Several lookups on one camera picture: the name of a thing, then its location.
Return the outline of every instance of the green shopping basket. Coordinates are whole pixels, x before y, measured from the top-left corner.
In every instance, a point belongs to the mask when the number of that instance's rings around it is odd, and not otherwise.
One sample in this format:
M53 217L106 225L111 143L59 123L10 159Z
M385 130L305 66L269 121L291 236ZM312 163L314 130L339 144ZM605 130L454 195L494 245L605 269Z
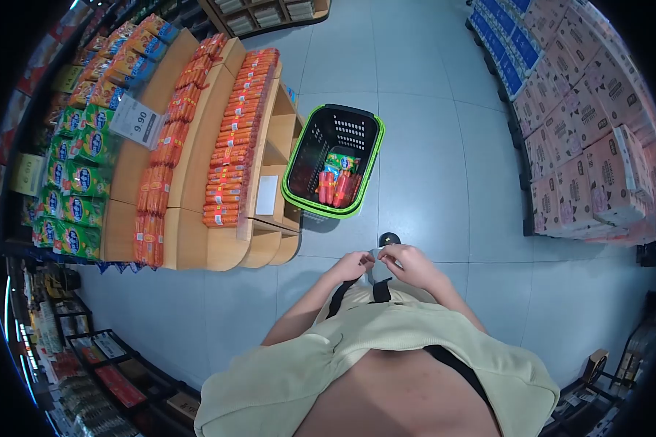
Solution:
M384 123L366 110L328 103L308 115L282 179L282 196L292 205L324 217L344 219L358 213L384 136ZM316 187L328 153L359 158L362 175L355 200L344 208L319 202Z

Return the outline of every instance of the price sign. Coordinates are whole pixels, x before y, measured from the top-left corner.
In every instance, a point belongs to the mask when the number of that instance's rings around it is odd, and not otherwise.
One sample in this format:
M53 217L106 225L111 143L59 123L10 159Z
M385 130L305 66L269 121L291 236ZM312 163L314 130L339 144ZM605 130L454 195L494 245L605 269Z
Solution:
M114 112L110 130L136 143L154 150L158 145L158 135L163 126L163 116L136 101L128 94Z
M20 153L15 164L15 172L12 174L9 188L27 196L37 196L41 188L46 159L35 154Z

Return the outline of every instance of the green snack bag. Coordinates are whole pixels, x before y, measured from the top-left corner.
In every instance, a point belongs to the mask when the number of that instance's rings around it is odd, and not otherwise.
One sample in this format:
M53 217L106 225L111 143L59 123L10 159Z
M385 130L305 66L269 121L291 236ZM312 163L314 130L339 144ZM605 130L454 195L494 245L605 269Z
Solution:
M77 136L82 117L82 110L67 106L63 111L59 124L56 126L55 135L67 136L69 138Z
M67 179L66 163L53 157L49 158L49 168L46 169L46 184L50 187L63 189Z
M66 196L109 197L112 172L85 166L74 161L66 163L66 177L63 178L63 194Z
M54 253L99 259L100 230L58 222L54 239Z
M65 136L55 135L51 140L51 146L49 147L50 156L60 161L67 160L68 152L70 150L70 143L72 141L73 140L66 138Z
M69 158L111 166L114 164L114 141L94 127L85 126L70 146Z
M104 202L98 198L63 197L63 219L85 227L101 228Z
M106 134L109 132L110 123L112 122L112 118L114 118L114 111L91 103L85 108L84 117L85 123L89 127L94 127Z
M36 220L36 207L38 204L38 198L32 196L24 196L22 199L22 225L34 225L34 221Z
M39 204L36 207L37 217L60 218L61 192L58 188L44 187L39 194Z
M331 166L339 170L347 170L354 173L358 170L359 158L351 157L346 154L328 153L326 166Z

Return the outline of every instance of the white label card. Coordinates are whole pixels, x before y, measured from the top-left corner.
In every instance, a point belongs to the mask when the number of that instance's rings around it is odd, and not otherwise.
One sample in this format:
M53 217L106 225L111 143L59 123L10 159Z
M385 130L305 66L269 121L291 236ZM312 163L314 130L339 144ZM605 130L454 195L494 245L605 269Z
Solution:
M114 112L110 130L154 150L158 146L162 126L163 115L142 105L128 94L123 94Z

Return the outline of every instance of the floor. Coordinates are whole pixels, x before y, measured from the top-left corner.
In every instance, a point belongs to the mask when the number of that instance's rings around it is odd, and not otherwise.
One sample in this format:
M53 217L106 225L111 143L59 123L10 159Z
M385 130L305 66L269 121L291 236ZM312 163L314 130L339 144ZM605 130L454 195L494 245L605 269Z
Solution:
M383 119L360 214L329 232L304 229L298 256L280 267L136 275L81 268L96 328L113 328L200 388L258 345L337 258L396 232L450 276L493 337L539 355L561 387L600 347L614 370L644 294L656 289L656 269L638 267L633 249L523 237L507 115L464 28L464 0L332 3L323 23L243 44L280 49L282 78L302 114L340 103Z

